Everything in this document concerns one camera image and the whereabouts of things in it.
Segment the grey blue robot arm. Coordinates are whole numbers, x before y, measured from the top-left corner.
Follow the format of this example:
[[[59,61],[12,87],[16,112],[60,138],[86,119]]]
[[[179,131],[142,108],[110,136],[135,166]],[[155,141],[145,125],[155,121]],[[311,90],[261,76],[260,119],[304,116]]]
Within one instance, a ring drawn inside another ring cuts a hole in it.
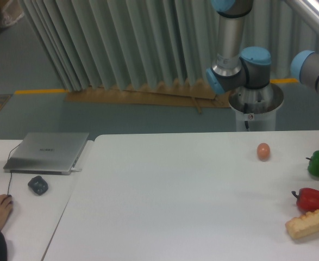
[[[283,102],[281,90],[270,83],[271,55],[262,47],[240,49],[245,17],[253,1],[211,1],[220,16],[217,58],[207,68],[209,85],[218,95],[234,90],[229,103],[243,114],[242,128],[248,131],[256,115],[275,111]],[[291,74],[319,94],[319,54],[298,53]]]

